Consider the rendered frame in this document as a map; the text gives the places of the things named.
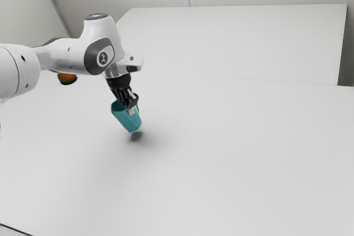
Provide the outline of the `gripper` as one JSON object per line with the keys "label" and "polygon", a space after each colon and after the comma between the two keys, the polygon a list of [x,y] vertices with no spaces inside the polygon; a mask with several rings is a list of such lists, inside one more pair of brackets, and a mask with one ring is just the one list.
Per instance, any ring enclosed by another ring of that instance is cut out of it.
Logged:
{"label": "gripper", "polygon": [[127,109],[130,116],[138,113],[139,96],[131,89],[131,74],[124,74],[115,78],[107,78],[106,82],[116,100]]}

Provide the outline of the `orange round fruit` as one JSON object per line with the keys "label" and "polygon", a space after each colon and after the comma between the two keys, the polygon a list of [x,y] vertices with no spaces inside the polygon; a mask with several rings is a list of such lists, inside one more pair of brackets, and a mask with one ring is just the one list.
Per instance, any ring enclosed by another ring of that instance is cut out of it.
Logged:
{"label": "orange round fruit", "polygon": [[77,76],[75,74],[59,73],[57,74],[58,80],[62,85],[71,85],[76,82]]}

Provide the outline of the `teal faceted mug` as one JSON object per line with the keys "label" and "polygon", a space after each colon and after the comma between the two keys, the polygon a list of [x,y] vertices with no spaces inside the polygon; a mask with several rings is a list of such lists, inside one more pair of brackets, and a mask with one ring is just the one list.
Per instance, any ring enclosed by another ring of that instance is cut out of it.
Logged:
{"label": "teal faceted mug", "polygon": [[127,112],[127,109],[121,102],[119,101],[114,101],[111,104],[111,113],[113,116],[119,121],[119,123],[128,131],[128,132],[135,132],[137,131],[141,125],[142,125],[142,120],[140,118],[139,114],[139,108],[138,108],[138,113],[130,116]]}

